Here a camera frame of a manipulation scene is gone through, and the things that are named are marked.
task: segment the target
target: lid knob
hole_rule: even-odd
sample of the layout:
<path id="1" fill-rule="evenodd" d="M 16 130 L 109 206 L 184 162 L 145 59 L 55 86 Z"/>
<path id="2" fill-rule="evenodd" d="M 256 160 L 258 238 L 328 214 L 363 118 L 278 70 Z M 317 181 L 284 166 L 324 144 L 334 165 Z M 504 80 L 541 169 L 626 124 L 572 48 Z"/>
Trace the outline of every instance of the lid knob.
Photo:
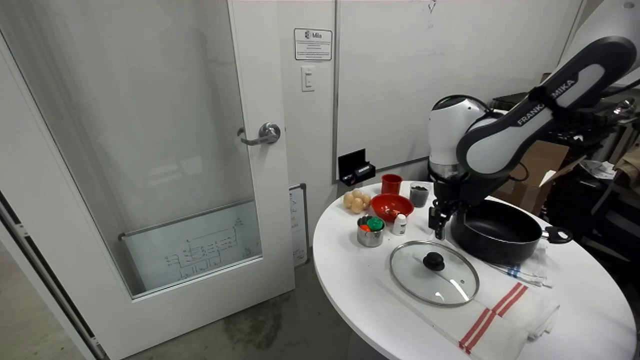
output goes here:
<path id="1" fill-rule="evenodd" d="M 444 258 L 439 253 L 432 251 L 422 258 L 422 263 L 429 270 L 441 271 L 444 269 Z"/>

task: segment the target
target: floor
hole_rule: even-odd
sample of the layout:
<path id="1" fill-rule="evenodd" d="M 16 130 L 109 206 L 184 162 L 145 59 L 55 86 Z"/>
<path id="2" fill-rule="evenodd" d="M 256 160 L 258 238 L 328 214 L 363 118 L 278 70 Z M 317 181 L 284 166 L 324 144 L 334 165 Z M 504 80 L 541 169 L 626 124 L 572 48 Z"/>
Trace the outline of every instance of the floor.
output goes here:
<path id="1" fill-rule="evenodd" d="M 640 296 L 623 288 L 640 320 Z M 0 244 L 0 348 L 7 360 L 82 356 Z M 335 312 L 313 264 L 296 269 L 296 289 L 167 341 L 128 360 L 347 358 L 351 330 Z"/>

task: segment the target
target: door lever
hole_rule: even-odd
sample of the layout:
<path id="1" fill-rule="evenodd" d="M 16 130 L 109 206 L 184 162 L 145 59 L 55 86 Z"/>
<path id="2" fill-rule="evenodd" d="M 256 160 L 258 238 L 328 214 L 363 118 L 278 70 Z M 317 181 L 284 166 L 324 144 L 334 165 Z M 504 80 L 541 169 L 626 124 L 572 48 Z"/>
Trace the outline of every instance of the door lever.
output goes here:
<path id="1" fill-rule="evenodd" d="M 249 140 L 244 134 L 244 127 L 238 129 L 237 135 L 240 136 L 240 141 L 249 146 L 262 145 L 264 143 L 275 143 L 280 138 L 280 127 L 272 122 L 265 122 L 258 130 L 258 138 Z"/>

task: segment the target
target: wall sign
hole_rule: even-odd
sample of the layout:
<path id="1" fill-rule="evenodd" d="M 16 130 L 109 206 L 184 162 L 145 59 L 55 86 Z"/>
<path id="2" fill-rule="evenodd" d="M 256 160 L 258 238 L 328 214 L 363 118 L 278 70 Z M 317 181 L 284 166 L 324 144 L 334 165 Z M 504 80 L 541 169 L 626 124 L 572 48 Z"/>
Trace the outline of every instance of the wall sign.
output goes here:
<path id="1" fill-rule="evenodd" d="M 333 32 L 318 29 L 293 29 L 296 60 L 328 61 L 332 58 Z"/>

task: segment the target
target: cooking pot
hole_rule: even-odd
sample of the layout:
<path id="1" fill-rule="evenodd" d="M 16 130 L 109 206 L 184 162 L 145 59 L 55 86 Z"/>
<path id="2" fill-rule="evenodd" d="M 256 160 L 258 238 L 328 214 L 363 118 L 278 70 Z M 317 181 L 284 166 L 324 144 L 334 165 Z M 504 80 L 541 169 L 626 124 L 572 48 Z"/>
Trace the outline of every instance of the cooking pot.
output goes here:
<path id="1" fill-rule="evenodd" d="M 488 263 L 517 265 L 533 254 L 540 239 L 568 243 L 569 230 L 538 225 L 532 215 L 514 206 L 484 200 L 457 212 L 452 219 L 453 240 L 468 254 Z"/>

